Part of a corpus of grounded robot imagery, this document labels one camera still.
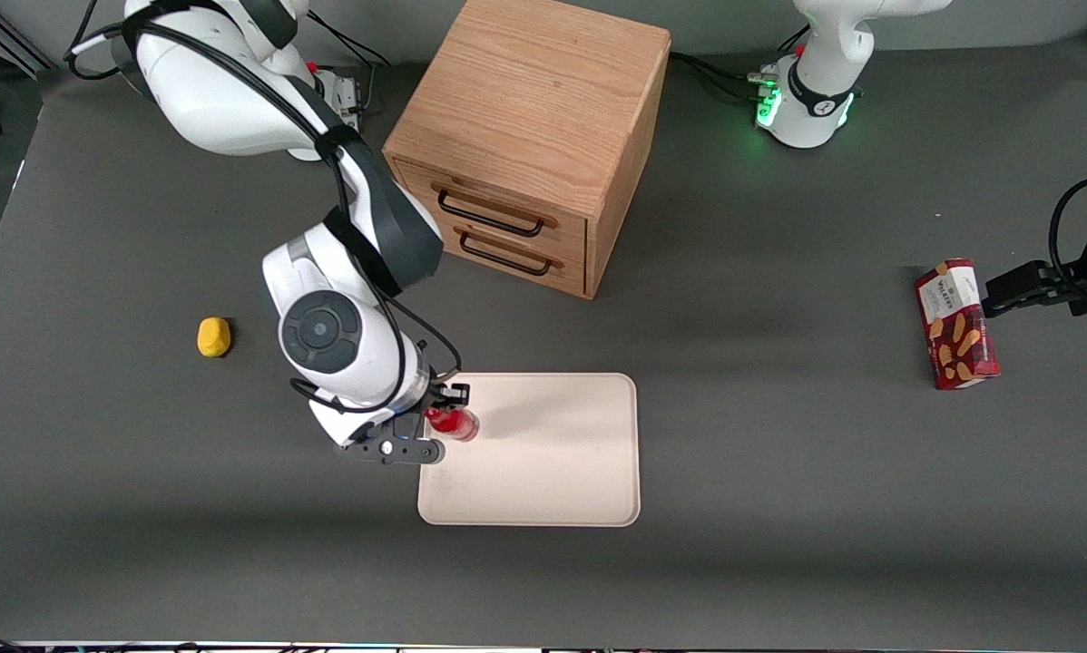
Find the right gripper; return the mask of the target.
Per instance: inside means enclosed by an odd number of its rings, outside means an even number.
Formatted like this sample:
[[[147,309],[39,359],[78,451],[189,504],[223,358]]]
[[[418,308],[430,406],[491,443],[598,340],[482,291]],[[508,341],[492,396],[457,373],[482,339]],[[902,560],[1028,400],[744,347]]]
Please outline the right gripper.
[[[422,409],[465,409],[470,384],[407,382],[390,404],[370,412],[352,412],[343,395],[312,385],[310,409],[337,447],[340,459],[378,464],[437,464],[443,443],[425,437]]]

